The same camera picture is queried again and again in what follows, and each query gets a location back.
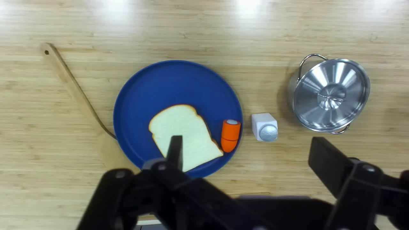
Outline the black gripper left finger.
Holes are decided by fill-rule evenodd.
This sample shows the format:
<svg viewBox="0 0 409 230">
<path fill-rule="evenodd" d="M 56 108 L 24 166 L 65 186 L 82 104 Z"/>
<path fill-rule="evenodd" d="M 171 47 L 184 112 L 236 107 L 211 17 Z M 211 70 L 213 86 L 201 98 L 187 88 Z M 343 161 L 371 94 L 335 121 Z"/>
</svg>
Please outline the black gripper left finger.
<svg viewBox="0 0 409 230">
<path fill-rule="evenodd" d="M 176 168 L 183 168 L 183 136 L 173 135 L 170 139 L 166 159 Z"/>
</svg>

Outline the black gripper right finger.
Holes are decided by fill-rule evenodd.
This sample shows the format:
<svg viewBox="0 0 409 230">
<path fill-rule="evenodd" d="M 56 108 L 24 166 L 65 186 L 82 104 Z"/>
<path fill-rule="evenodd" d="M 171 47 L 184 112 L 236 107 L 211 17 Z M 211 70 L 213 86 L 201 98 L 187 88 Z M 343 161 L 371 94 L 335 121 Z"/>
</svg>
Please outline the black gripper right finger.
<svg viewBox="0 0 409 230">
<path fill-rule="evenodd" d="M 323 136 L 313 136 L 308 164 L 330 192 L 340 199 L 350 192 L 355 162 Z"/>
</svg>

